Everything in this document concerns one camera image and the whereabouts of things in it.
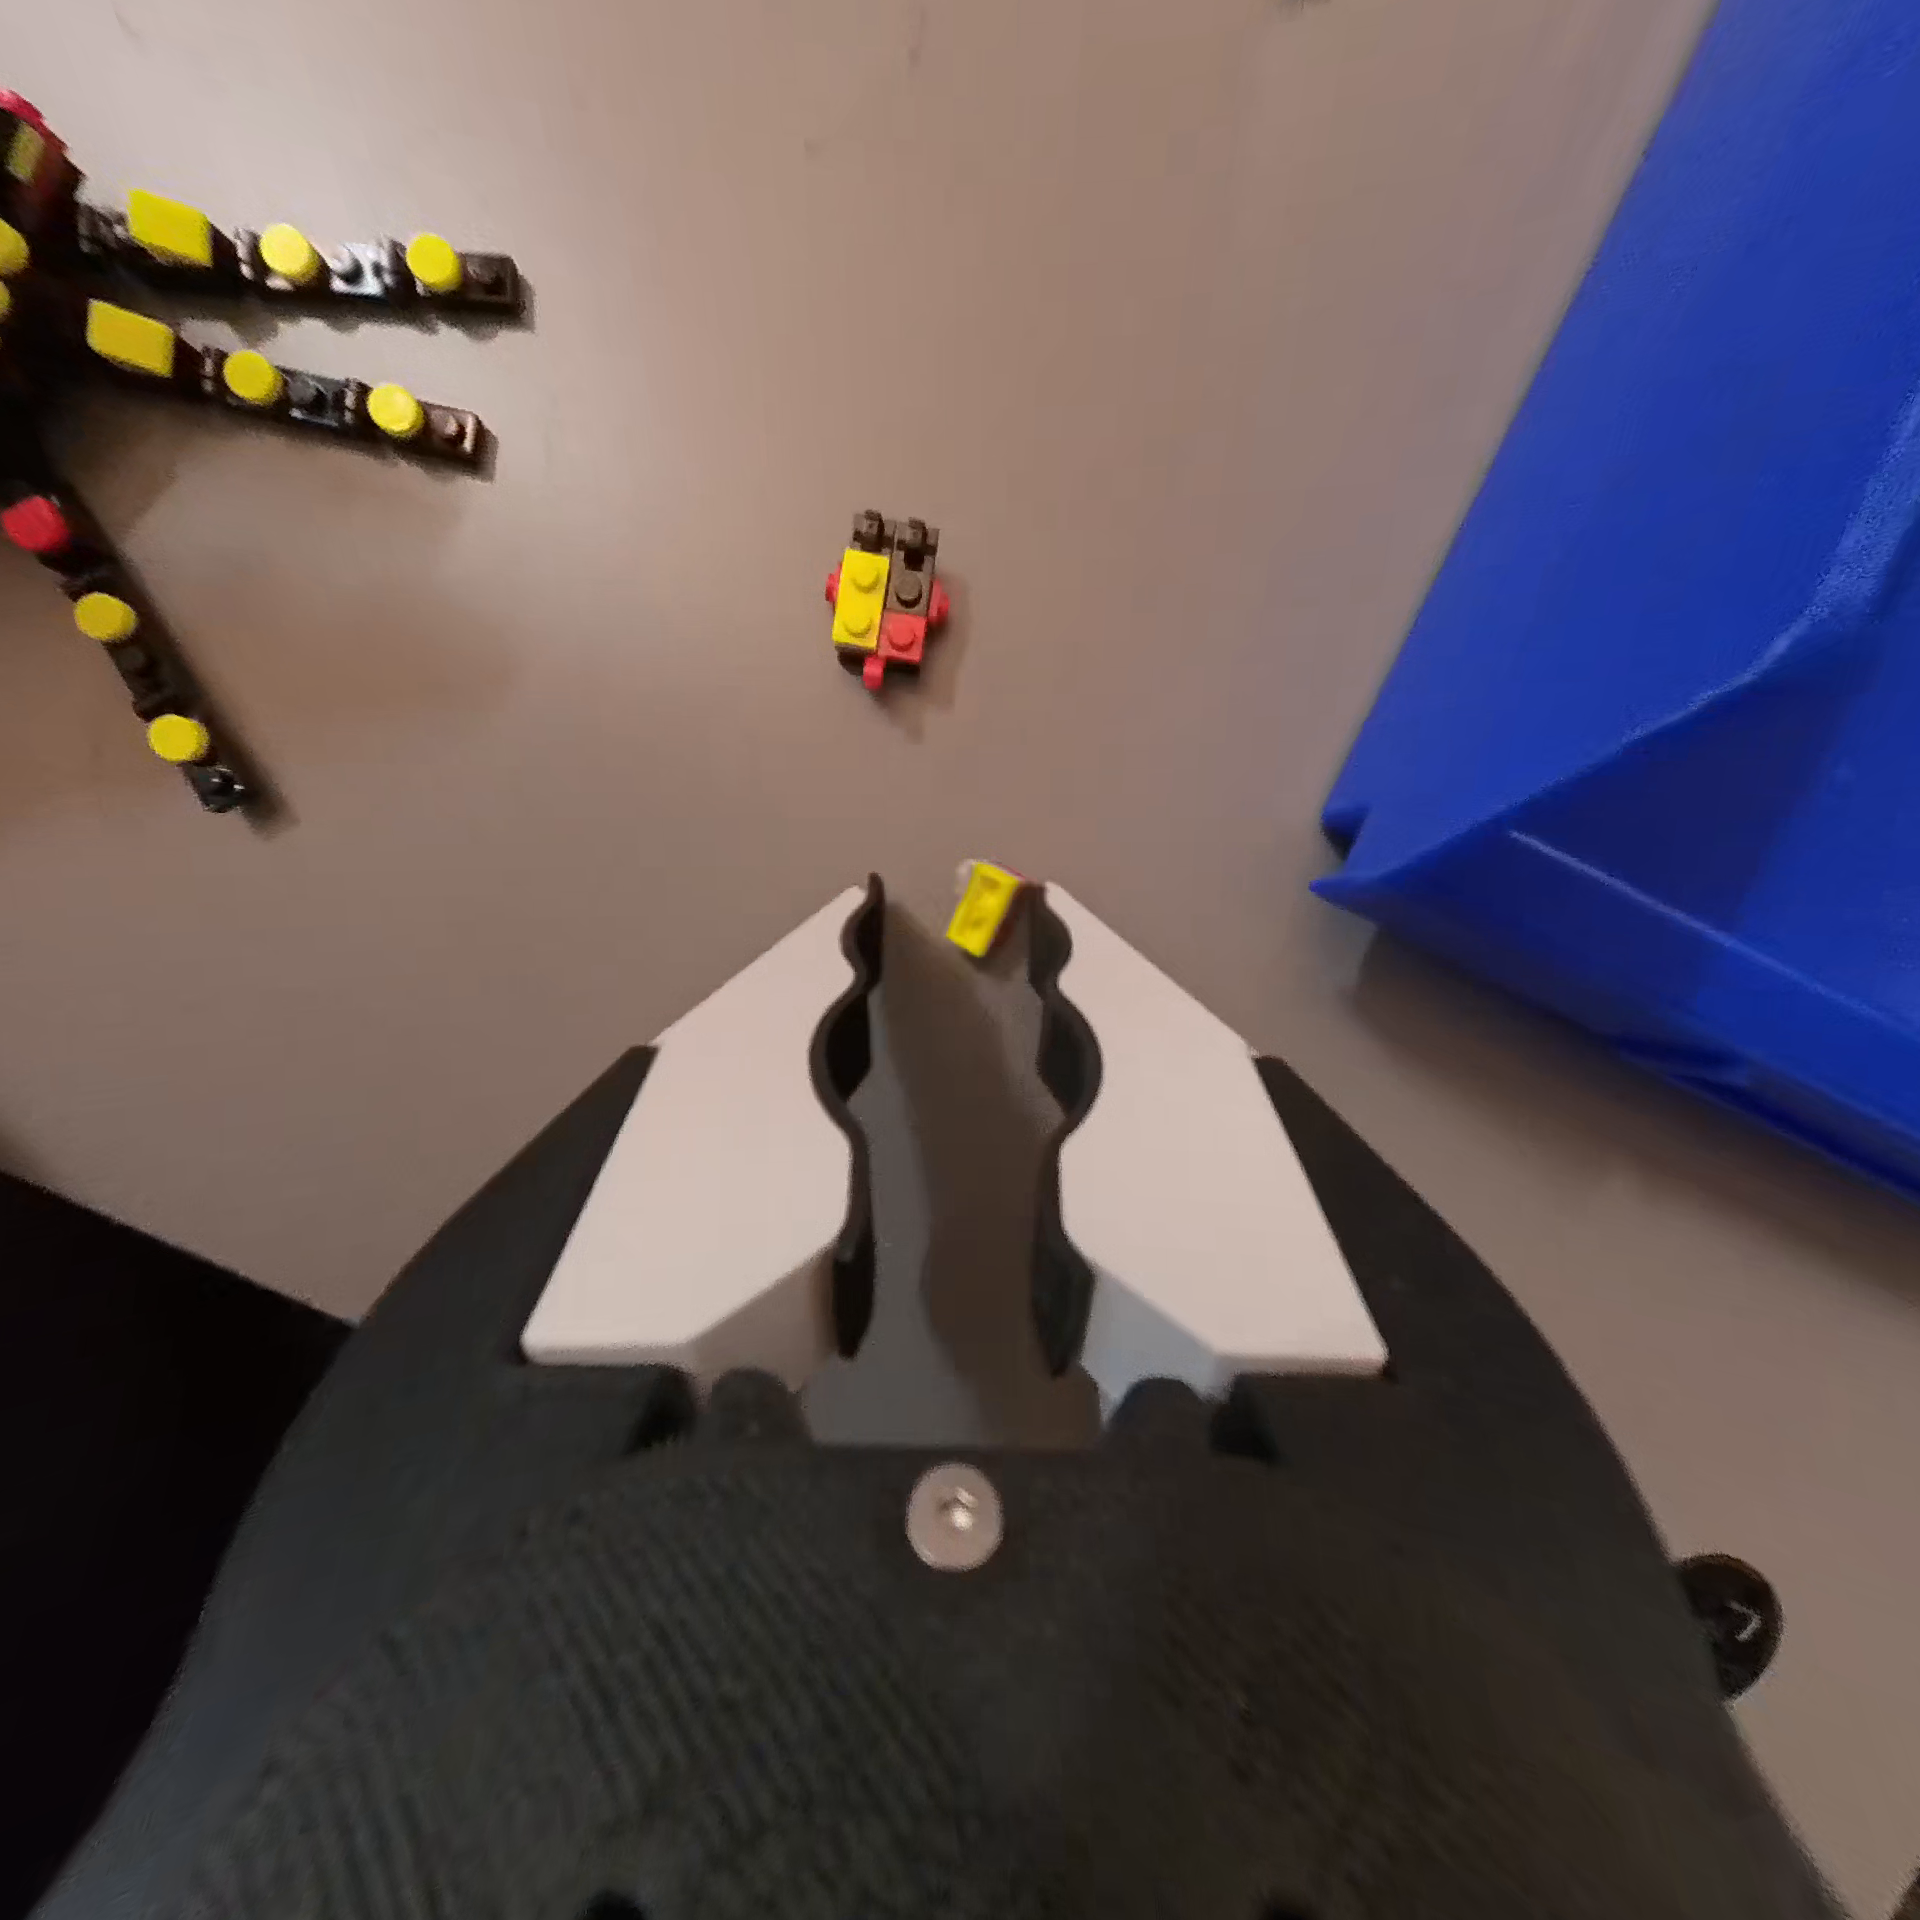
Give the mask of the black round table cap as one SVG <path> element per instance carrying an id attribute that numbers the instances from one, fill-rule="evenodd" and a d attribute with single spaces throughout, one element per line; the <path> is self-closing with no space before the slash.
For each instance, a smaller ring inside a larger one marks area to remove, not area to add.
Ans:
<path id="1" fill-rule="evenodd" d="M 1749 1560 L 1721 1550 L 1685 1557 L 1673 1572 L 1707 1645 L 1721 1699 L 1741 1700 L 1778 1656 L 1784 1608 L 1776 1589 Z"/>

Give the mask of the yellow black lego spider model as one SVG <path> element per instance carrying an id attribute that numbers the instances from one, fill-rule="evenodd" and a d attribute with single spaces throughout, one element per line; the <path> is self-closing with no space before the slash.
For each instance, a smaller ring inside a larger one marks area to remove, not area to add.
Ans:
<path id="1" fill-rule="evenodd" d="M 467 407 L 404 383 L 333 377 L 261 349 L 202 344 L 132 305 L 148 290 L 298 316 L 521 326 L 528 283 L 506 253 L 432 233 L 324 244 L 290 222 L 223 229 L 202 209 L 135 191 L 89 197 L 68 142 L 27 98 L 2 96 L 2 533 L 58 586 L 73 624 L 109 663 L 145 749 L 205 814 L 254 827 L 277 786 L 181 647 L 136 571 L 50 444 L 56 407 L 84 380 L 233 420 L 485 475 L 496 439 Z"/>

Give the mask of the black yellow red lego assembly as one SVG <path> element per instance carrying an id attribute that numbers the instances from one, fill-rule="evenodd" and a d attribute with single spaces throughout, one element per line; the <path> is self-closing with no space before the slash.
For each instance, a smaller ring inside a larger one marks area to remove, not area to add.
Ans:
<path id="1" fill-rule="evenodd" d="M 921 516 L 853 515 L 848 541 L 829 571 L 829 645 L 873 698 L 916 679 L 929 647 L 948 626 L 951 593 L 940 573 L 942 533 Z"/>

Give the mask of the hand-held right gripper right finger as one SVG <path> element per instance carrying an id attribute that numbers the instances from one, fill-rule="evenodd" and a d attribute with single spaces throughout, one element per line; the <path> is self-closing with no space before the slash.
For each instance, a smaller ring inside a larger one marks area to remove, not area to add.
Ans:
<path id="1" fill-rule="evenodd" d="M 1379 1379 L 1387 1344 L 1253 1044 L 1056 882 L 1030 1309 L 1056 1379 Z"/>

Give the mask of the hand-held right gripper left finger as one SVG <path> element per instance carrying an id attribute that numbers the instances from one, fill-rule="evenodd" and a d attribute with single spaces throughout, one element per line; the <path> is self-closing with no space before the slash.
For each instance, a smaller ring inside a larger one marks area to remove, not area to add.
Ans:
<path id="1" fill-rule="evenodd" d="M 866 877 L 646 1049 L 632 1106 L 521 1335 L 528 1364 L 811 1380 L 876 1304 L 887 891 Z"/>

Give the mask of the small yellow red lego piece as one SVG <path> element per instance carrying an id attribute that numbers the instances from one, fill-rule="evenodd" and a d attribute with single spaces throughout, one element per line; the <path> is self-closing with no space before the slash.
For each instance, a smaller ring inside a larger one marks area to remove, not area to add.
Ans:
<path id="1" fill-rule="evenodd" d="M 964 859 L 956 869 L 945 940 L 975 965 L 990 963 L 1029 900 L 1042 888 L 1040 881 L 997 860 Z"/>

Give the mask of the blue plastic bin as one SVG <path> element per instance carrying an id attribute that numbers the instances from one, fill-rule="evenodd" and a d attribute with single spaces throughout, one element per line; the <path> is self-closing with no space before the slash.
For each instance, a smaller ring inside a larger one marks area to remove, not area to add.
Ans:
<path id="1" fill-rule="evenodd" d="M 1918 1185 L 1918 6 L 1719 4 L 1320 810 L 1330 906 Z"/>

